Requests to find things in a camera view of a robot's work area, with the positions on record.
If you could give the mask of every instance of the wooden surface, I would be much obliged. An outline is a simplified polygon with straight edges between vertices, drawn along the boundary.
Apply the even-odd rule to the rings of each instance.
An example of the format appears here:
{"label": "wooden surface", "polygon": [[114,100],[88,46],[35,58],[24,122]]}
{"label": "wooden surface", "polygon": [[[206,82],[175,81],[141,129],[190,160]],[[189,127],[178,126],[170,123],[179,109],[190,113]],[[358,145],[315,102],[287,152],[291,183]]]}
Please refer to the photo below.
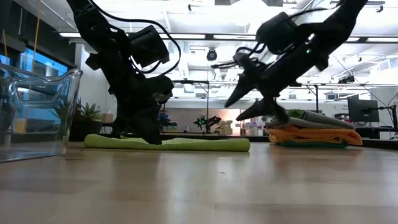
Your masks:
{"label": "wooden surface", "polygon": [[398,223],[398,154],[69,150],[0,164],[0,223]]}

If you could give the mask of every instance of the monitor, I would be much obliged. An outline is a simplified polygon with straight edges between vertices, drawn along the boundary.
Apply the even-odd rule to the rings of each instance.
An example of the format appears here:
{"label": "monitor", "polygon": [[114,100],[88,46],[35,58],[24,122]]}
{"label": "monitor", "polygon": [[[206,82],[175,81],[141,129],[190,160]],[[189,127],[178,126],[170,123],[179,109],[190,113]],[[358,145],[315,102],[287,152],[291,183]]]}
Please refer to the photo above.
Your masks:
{"label": "monitor", "polygon": [[349,120],[352,122],[380,122],[376,100],[348,99]]}

